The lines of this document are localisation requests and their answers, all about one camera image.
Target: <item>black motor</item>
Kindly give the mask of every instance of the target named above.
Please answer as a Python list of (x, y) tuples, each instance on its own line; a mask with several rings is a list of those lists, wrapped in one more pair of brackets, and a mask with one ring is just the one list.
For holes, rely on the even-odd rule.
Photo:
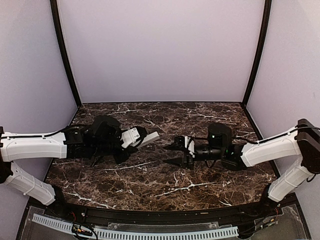
[[(195, 140), (207, 141), (208, 143), (194, 144)], [(210, 160), (216, 161), (222, 159), (231, 145), (231, 128), (222, 123), (215, 122), (208, 127), (207, 138), (176, 136), (174, 142), (165, 146), (164, 149), (182, 151), (183, 157), (167, 159), (164, 162), (182, 168), (193, 169), (194, 162), (196, 161), (205, 161), (207, 163)]]

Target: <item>black cable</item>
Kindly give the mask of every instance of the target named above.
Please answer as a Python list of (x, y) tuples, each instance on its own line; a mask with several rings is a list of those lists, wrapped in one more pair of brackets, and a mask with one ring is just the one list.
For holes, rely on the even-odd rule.
[(186, 145), (186, 150), (187, 150), (187, 151), (189, 151), (189, 146), (190, 146), (191, 142), (192, 142), (194, 139), (195, 139), (195, 138), (194, 138), (193, 136), (191, 136), (191, 137), (189, 138), (188, 144)]
[(209, 169), (211, 169), (211, 168), (216, 164), (217, 160), (213, 160), (213, 163), (212, 163), (211, 165), (209, 165), (209, 163), (208, 163), (207, 160), (205, 160), (204, 162), (205, 162), (205, 165), (206, 165)]
[(48, 209), (51, 213), (53, 213), (56, 217), (58, 217), (58, 218), (60, 218), (60, 219), (66, 220), (66, 221), (68, 221), (68, 222), (71, 222), (73, 225), (76, 224), (76, 225), (79, 225), (80, 227), (83, 226), (83, 227), (89, 229), (89, 230), (94, 234), (95, 239), (96, 239), (96, 240), (99, 240), (99, 237), (98, 237), (97, 233), (95, 232), (95, 230), (94, 230), (92, 227), (90, 227), (90, 226), (88, 226), (88, 225), (86, 225), (86, 224), (82, 224), (82, 223), (76, 222), (76, 221), (70, 221), (70, 220), (64, 219), (64, 217), (62, 217), (62, 216), (60, 216), (59, 214), (55, 213), (52, 209), (50, 209), (50, 208), (48, 208), (48, 207), (46, 207), (46, 209)]
[(256, 141), (251, 141), (251, 140), (249, 140), (249, 139), (247, 139), (247, 138), (244, 138), (244, 137), (241, 137), (241, 136), (235, 136), (235, 137), (233, 137), (232, 139), (244, 140), (244, 141), (246, 141), (246, 142), (248, 142), (248, 143), (250, 143), (250, 144), (259, 144), (259, 143), (256, 142)]
[(72, 129), (72, 128), (77, 128), (77, 127), (84, 127), (87, 126), (85, 124), (75, 124), (75, 125), (71, 125), (71, 126), (66, 126), (65, 128), (60, 129), (59, 131), (55, 131), (53, 133), (50, 134), (46, 134), (46, 135), (17, 135), (17, 136), (2, 136), (0, 137), (1, 139), (6, 139), (6, 138), (10, 138), (10, 139), (33, 139), (33, 138), (49, 138), (53, 135), (56, 135), (58, 133), (61, 133), (63, 131)]
[(257, 224), (255, 224), (254, 226), (250, 227), (249, 229), (245, 230), (245, 231), (242, 231), (242, 232), (239, 232), (239, 234), (248, 234), (246, 232), (250, 231), (251, 229), (254, 229), (256, 228), (256, 226), (258, 226), (260, 223), (262, 223), (264, 220), (266, 220), (270, 214), (272, 213), (273, 211), (270, 211), (262, 220), (260, 220)]
[(314, 174), (310, 180), (309, 180), (309, 178), (307, 178), (307, 179), (306, 179), (306, 182), (307, 182), (307, 183), (310, 183), (313, 179), (315, 179), (315, 177), (316, 177), (316, 174)]
[(320, 131), (320, 127), (317, 127), (317, 126), (300, 126), (300, 127), (297, 127), (295, 129), (291, 130), (290, 133), (293, 133), (293, 132), (298, 131), (300, 129), (316, 129), (316, 130)]
[(206, 137), (195, 137), (194, 140), (208, 140)]

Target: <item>wire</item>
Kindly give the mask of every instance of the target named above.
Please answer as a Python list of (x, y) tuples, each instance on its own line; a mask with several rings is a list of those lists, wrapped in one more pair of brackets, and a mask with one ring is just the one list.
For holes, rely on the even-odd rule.
[[(66, 221), (68, 221), (68, 222), (71, 222), (73, 225), (76, 224), (76, 225), (79, 225), (79, 227), (83, 226), (83, 227), (89, 229), (89, 230), (92, 232), (92, 234), (95, 236), (95, 239), (96, 239), (96, 240), (99, 240), (97, 233), (95, 232), (95, 230), (94, 230), (92, 227), (90, 227), (90, 226), (88, 226), (88, 225), (86, 225), (86, 224), (81, 224), (81, 223), (76, 222), (76, 221), (69, 221), (69, 220), (67, 220), (67, 219), (64, 219), (64, 217), (60, 216), (59, 214), (55, 213), (52, 209), (50, 209), (50, 208), (48, 208), (48, 207), (46, 207), (46, 209), (49, 210), (51, 213), (53, 213), (56, 217), (58, 217), (58, 218), (60, 218), (60, 219), (66, 220)], [(76, 215), (75, 215), (75, 213), (74, 213), (73, 211), (70, 212), (70, 214), (72, 214), (72, 215), (74, 216), (74, 219), (76, 219)]]
[(246, 235), (252, 234), (252, 233), (246, 233), (246, 232), (250, 231), (251, 229), (256, 228), (256, 226), (258, 226), (258, 225), (261, 224), (264, 220), (266, 220), (272, 212), (273, 212), (273, 211), (270, 211), (270, 212), (265, 216), (265, 218), (263, 218), (262, 220), (260, 220), (257, 224), (255, 224), (254, 226), (250, 227), (249, 229), (247, 229), (247, 230), (245, 230), (245, 231), (239, 232), (239, 234), (246, 234)]
[(10, 138), (10, 139), (33, 139), (33, 138), (49, 138), (51, 136), (54, 136), (58, 133), (61, 133), (63, 131), (66, 131), (66, 130), (69, 130), (69, 129), (72, 129), (72, 128), (77, 128), (77, 127), (84, 127), (84, 126), (87, 126), (85, 124), (75, 124), (75, 125), (71, 125), (71, 126), (66, 126), (65, 128), (62, 128), (60, 129), (59, 131), (55, 131), (53, 133), (50, 133), (50, 134), (46, 134), (46, 135), (17, 135), (17, 136), (2, 136), (0, 137), (0, 140), (1, 139), (7, 139), (7, 138)]
[(306, 182), (307, 182), (307, 183), (310, 183), (313, 179), (315, 179), (315, 177), (316, 177), (316, 174), (314, 174), (310, 180), (309, 180), (309, 178), (307, 178), (307, 179), (306, 179)]
[(285, 132), (285, 133), (280, 134), (280, 135), (278, 135), (278, 136), (274, 136), (274, 137), (271, 137), (271, 138), (263, 139), (263, 140), (260, 140), (259, 142), (251, 141), (251, 140), (249, 140), (249, 139), (247, 139), (247, 138), (243, 138), (243, 137), (240, 137), (240, 136), (233, 137), (233, 139), (244, 140), (244, 141), (247, 141), (247, 142), (250, 143), (250, 144), (255, 144), (255, 145), (256, 145), (256, 144), (264, 144), (264, 143), (269, 142), (269, 141), (271, 141), (271, 140), (275, 140), (275, 139), (281, 138), (281, 137), (283, 137), (283, 136), (286, 136), (286, 135), (288, 135), (288, 133), (292, 134), (292, 133), (294, 133), (295, 131), (298, 131), (298, 130), (300, 130), (300, 129), (316, 129), (316, 130), (319, 130), (319, 131), (320, 131), (320, 127), (317, 127), (317, 126), (301, 126), (301, 127), (297, 127), (297, 128), (295, 128), (295, 129), (291, 130), (290, 132)]
[(320, 127), (317, 127), (317, 126), (300, 126), (300, 127), (297, 127), (295, 129), (291, 130), (290, 133), (293, 133), (293, 132), (298, 131), (300, 129), (316, 129), (316, 130), (320, 131)]
[(204, 162), (205, 162), (205, 165), (206, 165), (209, 169), (211, 169), (211, 168), (216, 164), (217, 160), (214, 160), (211, 165), (209, 165), (209, 163), (208, 163), (207, 160), (205, 160)]
[(249, 140), (249, 139), (247, 139), (247, 138), (244, 138), (244, 137), (241, 137), (241, 136), (235, 136), (235, 137), (233, 137), (232, 139), (244, 140), (244, 141), (246, 141), (246, 142), (248, 142), (248, 143), (250, 143), (250, 144), (259, 144), (259, 143), (256, 142), (256, 141), (251, 141), (251, 140)]

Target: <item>black frame edge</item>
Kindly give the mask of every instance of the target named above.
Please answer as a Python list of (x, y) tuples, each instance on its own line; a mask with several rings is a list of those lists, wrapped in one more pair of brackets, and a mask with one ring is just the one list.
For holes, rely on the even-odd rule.
[(54, 23), (54, 29), (55, 29), (55, 34), (56, 34), (56, 39), (58, 41), (59, 49), (60, 49), (60, 54), (61, 58), (63, 61), (64, 69), (66, 76), (68, 78), (68, 82), (72, 91), (72, 95), (74, 98), (74, 101), (79, 108), (82, 103), (80, 99), (80, 95), (76, 86), (76, 82), (74, 79), (74, 76), (72, 74), (68, 54), (67, 54), (67, 49), (65, 45), (65, 40), (62, 32), (62, 27), (61, 27), (61, 22), (60, 22), (60, 17), (59, 17), (59, 10), (58, 10), (58, 3), (57, 0), (50, 0), (50, 5), (51, 5), (51, 12), (52, 12), (52, 18), (53, 18), (53, 23)]
[[(254, 130), (254, 132), (256, 134), (256, 136), (258, 137), (259, 140), (262, 140), (263, 139), (262, 134), (259, 131), (259, 128), (257, 127), (257, 125), (256, 125), (255, 121), (253, 120), (253, 118), (252, 118), (250, 112), (248, 111), (247, 107), (243, 103), (240, 103), (240, 106), (242, 107), (246, 118), (249, 120), (249, 122), (250, 122), (250, 124), (251, 124), (251, 126), (252, 126), (252, 128), (253, 128), (253, 130)], [(275, 161), (271, 160), (271, 161), (269, 161), (269, 163), (270, 163), (270, 165), (271, 165), (271, 167), (272, 167), (272, 169), (274, 171), (274, 174), (275, 174), (276, 178), (277, 179), (280, 178), (280, 172), (279, 172), (279, 170), (277, 168), (277, 165), (276, 165)]]
[(262, 17), (262, 23), (261, 23), (261, 28), (260, 28), (259, 40), (258, 40), (258, 44), (256, 47), (256, 52), (255, 52), (255, 56), (254, 56), (254, 60), (253, 60), (253, 65), (252, 65), (249, 81), (246, 86), (246, 90), (245, 90), (244, 97), (242, 100), (242, 104), (244, 104), (245, 107), (247, 106), (247, 104), (249, 102), (249, 98), (250, 98), (252, 89), (255, 84), (262, 52), (264, 49), (265, 40), (266, 40), (266, 36), (267, 36), (268, 23), (269, 23), (269, 18), (270, 18), (270, 12), (271, 12), (271, 3), (272, 3), (272, 0), (265, 0), (265, 2), (264, 2), (264, 10), (263, 10), (263, 17)]

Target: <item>white wall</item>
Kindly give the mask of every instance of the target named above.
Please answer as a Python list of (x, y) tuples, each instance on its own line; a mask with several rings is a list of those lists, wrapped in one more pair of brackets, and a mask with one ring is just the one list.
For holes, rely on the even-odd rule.
[[(65, 127), (76, 111), (54, 30), (49, 0), (2, 0), (0, 126), (14, 133)], [(17, 163), (43, 179), (50, 160)], [(28, 198), (0, 185), (0, 240), (16, 239)]]
[[(320, 2), (273, 1), (260, 67), (248, 109), (264, 137), (301, 118), (320, 126)], [(281, 159), (281, 173), (291, 165)], [(296, 190), (314, 239), (320, 236), (320, 177)]]
[(82, 102), (242, 101), (264, 0), (59, 0)]

